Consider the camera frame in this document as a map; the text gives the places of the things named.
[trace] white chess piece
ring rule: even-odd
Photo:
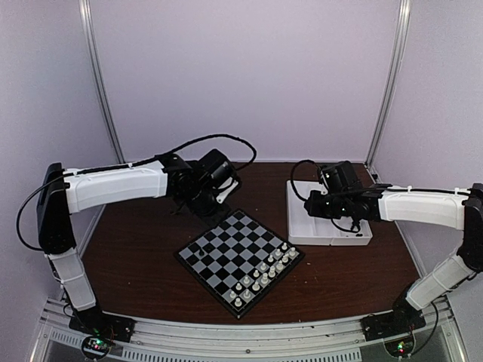
[[[268,284],[269,283],[269,275],[267,273],[263,273],[262,279],[260,280],[260,283],[262,285]]]

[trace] white wall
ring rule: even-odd
[[[0,1],[0,354],[26,360],[33,328],[59,287],[41,253],[22,247],[15,216],[51,162],[114,163],[97,102],[78,2]],[[32,203],[22,230],[37,245]],[[74,217],[83,238],[95,210]]]
[[[399,0],[92,2],[128,160],[207,133],[259,160],[363,160],[386,83]],[[203,151],[210,143],[203,146]],[[193,147],[185,157],[200,156]],[[223,143],[231,159],[243,146]]]
[[[398,88],[375,167],[384,182],[453,188],[483,182],[483,7],[413,2]],[[462,240],[404,223],[428,272]],[[483,277],[450,295],[471,361],[483,360]]]

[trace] checkered pattern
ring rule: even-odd
[[[237,210],[218,227],[186,245],[176,257],[230,312],[241,318],[303,258],[297,248],[290,256],[292,247],[294,245]],[[281,271],[276,268],[275,276],[269,278],[268,284],[262,284],[263,273],[268,273],[269,267],[276,265],[284,255],[288,258],[283,263],[284,268]],[[255,281],[259,282],[259,290],[253,288]],[[235,305],[237,298],[240,298],[240,306]]]

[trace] white plastic box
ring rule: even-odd
[[[312,190],[327,192],[323,185],[316,182],[295,181],[295,187],[304,198],[308,198]],[[287,181],[287,213],[288,240],[292,244],[360,246],[369,244],[372,238],[371,228],[366,220],[361,221],[361,231],[353,234],[335,228],[329,219],[309,216],[303,208],[303,201],[295,195],[290,181]],[[350,229],[352,225],[352,219],[348,217],[334,221],[344,229]]]

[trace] wooden table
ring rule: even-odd
[[[240,171],[242,188],[229,198],[287,237],[285,185],[293,164],[253,164]],[[356,165],[365,186],[371,179]],[[296,179],[314,180],[304,165]],[[237,321],[174,258],[173,253],[207,227],[184,211],[170,215],[172,200],[137,199],[106,207],[84,256],[105,311],[168,321],[262,324],[320,321],[391,309],[418,278],[398,229],[372,222],[365,247],[301,247],[305,259],[246,316]]]

